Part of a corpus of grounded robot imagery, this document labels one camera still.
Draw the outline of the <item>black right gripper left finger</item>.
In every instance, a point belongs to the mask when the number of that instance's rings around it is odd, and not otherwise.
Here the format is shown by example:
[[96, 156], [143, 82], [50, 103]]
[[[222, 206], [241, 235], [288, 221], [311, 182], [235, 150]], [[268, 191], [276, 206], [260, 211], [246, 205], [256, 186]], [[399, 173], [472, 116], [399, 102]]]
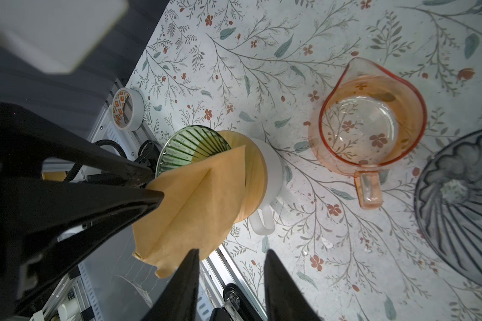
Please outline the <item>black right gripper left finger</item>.
[[192, 249], [142, 321], [195, 320], [198, 289], [199, 250]]

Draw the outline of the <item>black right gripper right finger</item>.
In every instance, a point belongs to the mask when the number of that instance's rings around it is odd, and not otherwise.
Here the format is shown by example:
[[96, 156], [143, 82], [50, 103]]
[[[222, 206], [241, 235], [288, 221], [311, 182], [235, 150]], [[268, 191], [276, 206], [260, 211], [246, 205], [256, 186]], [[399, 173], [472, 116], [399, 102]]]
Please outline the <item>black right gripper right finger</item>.
[[266, 253], [264, 271], [268, 320], [320, 321], [273, 250]]

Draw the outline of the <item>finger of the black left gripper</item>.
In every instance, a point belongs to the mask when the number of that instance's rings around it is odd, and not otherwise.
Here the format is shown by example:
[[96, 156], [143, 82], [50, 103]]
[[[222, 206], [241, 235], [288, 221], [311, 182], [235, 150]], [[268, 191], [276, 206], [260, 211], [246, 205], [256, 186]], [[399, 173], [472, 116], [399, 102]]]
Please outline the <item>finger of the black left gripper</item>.
[[163, 197], [140, 188], [0, 181], [0, 317], [24, 310]]
[[0, 102], [0, 176], [40, 178], [46, 159], [101, 169], [139, 187], [153, 171], [117, 156], [17, 104]]

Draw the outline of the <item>frosted glass carafe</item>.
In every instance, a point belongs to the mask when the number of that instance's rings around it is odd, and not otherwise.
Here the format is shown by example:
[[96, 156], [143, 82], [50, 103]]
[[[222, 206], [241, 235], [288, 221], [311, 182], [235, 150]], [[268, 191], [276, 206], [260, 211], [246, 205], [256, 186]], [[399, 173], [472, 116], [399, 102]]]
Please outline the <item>frosted glass carafe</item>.
[[259, 139], [252, 139], [252, 141], [262, 153], [266, 173], [266, 189], [261, 204], [248, 220], [254, 233], [270, 235], [275, 230], [270, 203], [276, 198], [283, 186], [284, 168], [280, 156], [268, 143]]

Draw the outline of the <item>green glass dripper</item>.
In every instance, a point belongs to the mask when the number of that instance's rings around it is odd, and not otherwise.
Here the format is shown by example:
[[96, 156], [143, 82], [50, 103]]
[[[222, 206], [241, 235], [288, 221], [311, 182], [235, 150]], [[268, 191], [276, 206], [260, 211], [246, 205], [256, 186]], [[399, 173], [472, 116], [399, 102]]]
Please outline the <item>green glass dripper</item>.
[[197, 163], [208, 157], [229, 151], [227, 141], [216, 131], [202, 125], [192, 125], [176, 132], [164, 145], [155, 175]]

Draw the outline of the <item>orange glass pitcher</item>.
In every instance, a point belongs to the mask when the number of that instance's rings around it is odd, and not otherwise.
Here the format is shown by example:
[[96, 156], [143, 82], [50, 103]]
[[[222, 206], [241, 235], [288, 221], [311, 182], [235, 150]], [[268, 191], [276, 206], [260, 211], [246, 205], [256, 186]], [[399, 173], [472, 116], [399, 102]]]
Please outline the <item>orange glass pitcher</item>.
[[324, 167], [353, 178], [361, 208], [377, 209], [383, 204], [379, 174], [415, 149], [427, 116], [424, 98], [411, 83], [353, 58], [313, 111], [309, 144]]

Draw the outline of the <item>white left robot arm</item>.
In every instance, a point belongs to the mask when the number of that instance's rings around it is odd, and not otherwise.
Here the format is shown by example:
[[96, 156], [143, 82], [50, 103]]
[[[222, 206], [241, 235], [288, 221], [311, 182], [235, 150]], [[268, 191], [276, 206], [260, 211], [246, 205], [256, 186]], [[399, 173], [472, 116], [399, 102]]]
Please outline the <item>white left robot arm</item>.
[[134, 69], [166, 1], [0, 1], [0, 320], [156, 209], [153, 171], [68, 128]]

